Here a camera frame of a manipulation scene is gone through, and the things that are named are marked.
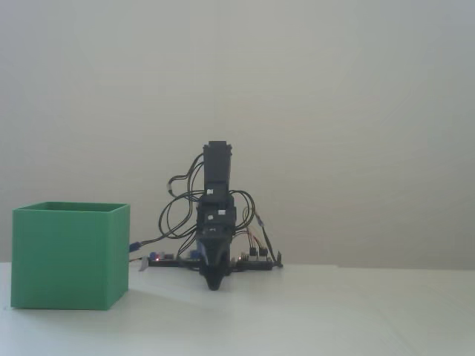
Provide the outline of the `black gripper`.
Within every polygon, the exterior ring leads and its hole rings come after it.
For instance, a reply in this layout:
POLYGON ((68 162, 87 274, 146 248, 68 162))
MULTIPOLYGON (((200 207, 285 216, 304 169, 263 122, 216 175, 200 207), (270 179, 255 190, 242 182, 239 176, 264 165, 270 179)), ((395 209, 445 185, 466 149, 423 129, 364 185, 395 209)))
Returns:
POLYGON ((235 234, 235 225, 205 224, 197 229, 197 243, 200 252, 200 274, 205 278, 210 290, 215 291, 225 277, 231 274, 230 248, 235 234), (215 271, 215 249, 222 247, 215 271))

